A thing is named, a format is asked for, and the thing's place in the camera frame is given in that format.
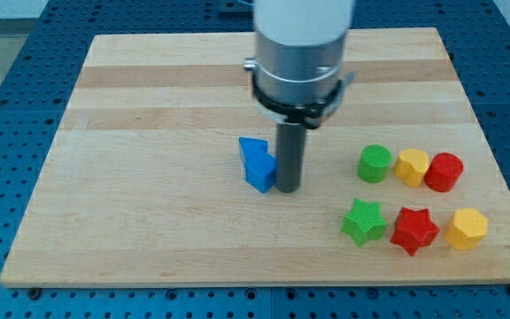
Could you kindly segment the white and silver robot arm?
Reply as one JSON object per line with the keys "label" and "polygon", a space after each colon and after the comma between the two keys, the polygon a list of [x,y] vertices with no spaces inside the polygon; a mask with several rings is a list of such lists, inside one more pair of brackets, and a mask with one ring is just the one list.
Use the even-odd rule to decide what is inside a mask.
{"label": "white and silver robot arm", "polygon": [[244,61],[252,95],[279,124],[317,129],[353,74],[341,75],[352,0],[255,0],[255,55]]}

